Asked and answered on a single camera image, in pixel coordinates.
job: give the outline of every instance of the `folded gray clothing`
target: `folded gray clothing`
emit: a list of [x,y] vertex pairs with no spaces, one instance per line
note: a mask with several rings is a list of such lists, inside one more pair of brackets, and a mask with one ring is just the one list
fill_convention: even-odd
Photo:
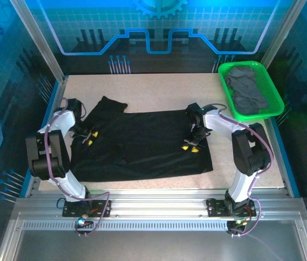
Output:
[[268,101],[256,86],[256,72],[249,67],[232,68],[225,78],[226,84],[235,92],[232,100],[236,110],[244,115],[259,113],[268,107]]

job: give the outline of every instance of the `white table surface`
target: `white table surface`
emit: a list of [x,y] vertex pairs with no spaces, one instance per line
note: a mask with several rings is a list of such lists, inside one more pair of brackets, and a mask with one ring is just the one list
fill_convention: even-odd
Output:
[[[181,110],[197,102],[201,107],[210,103],[227,105],[217,73],[172,74],[107,74],[72,75],[67,80],[66,98],[82,101],[90,112],[102,96],[128,104],[126,113]],[[84,182],[88,189],[226,189],[234,178],[236,167],[232,143],[216,132],[207,138],[213,171],[199,175],[121,182]],[[276,161],[255,187],[283,187]],[[40,190],[57,189],[47,181]]]

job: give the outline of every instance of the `black cloth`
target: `black cloth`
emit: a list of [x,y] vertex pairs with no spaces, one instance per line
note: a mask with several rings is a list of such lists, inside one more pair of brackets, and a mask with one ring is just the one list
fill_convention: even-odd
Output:
[[185,110],[124,113],[127,104],[103,97],[84,120],[98,131],[91,146],[71,145],[71,171],[79,181],[132,181],[211,171],[207,141],[200,152],[184,151],[191,130]]

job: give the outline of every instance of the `green tray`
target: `green tray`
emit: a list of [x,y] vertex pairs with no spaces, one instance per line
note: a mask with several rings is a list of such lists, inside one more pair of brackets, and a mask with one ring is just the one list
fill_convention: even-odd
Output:
[[[228,72],[235,66],[247,66],[252,68],[254,71],[256,71],[256,85],[259,88],[259,90],[262,92],[262,94],[265,96],[265,98],[268,101],[268,108],[262,109],[259,111],[258,114],[254,115],[243,115],[240,114],[234,105],[234,102],[232,100],[232,94],[235,92],[232,89],[229,89],[225,82],[225,77],[227,76]],[[238,121],[254,121],[259,119],[267,119],[271,116],[277,116],[280,115],[284,110],[284,103],[274,86],[271,78],[268,75],[268,72],[266,71],[266,68],[258,63],[257,61],[236,61],[234,63],[225,63],[221,64],[219,67],[219,75],[221,78],[221,83],[223,85],[223,88],[226,92],[226,97],[228,99],[228,103],[230,106],[230,111],[234,115],[234,118]]]

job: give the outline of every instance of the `perforated metal strip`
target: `perforated metal strip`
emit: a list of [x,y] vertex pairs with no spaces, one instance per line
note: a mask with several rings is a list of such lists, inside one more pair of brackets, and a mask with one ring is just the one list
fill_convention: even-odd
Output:
[[[41,221],[29,220],[24,223],[24,230],[67,231],[74,230],[75,220]],[[92,229],[94,224],[85,230]],[[99,231],[225,231],[226,221],[210,220],[103,220]]]

